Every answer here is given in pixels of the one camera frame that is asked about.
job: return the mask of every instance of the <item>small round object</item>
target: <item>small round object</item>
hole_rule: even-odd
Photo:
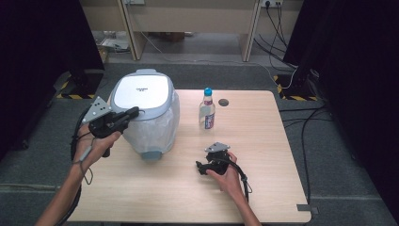
[[[229,105],[229,100],[227,100],[227,99],[220,99],[220,100],[219,100],[219,105],[221,105],[221,106],[227,106],[227,105]]]

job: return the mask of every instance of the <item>wooden table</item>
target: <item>wooden table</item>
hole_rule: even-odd
[[[260,222],[308,222],[306,204],[291,149],[272,92],[214,90],[215,128],[198,126],[203,90],[177,90],[180,125],[172,150],[146,163],[121,137],[111,156],[92,166],[94,179],[83,184],[70,221],[235,223],[239,212],[196,161],[219,141],[231,146],[253,192],[249,204]],[[229,100],[220,106],[220,99]]]

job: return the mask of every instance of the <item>plastic container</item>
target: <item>plastic container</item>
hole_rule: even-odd
[[[154,69],[137,70],[121,78],[111,93],[115,112],[138,106],[123,137],[145,161],[161,159],[176,136],[180,120],[179,96],[168,76]]]

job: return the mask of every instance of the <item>white lid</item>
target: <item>white lid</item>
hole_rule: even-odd
[[[174,92],[170,78],[154,69],[140,69],[121,78],[111,93],[111,107],[117,113],[138,106],[133,121],[160,117],[170,108]]]
[[[113,101],[120,108],[150,109],[163,105],[168,96],[169,84],[165,76],[127,76],[120,80]]]

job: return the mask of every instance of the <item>water bottle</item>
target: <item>water bottle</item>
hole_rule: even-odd
[[[215,124],[215,104],[212,100],[212,89],[203,91],[203,101],[199,105],[199,127],[212,129]]]

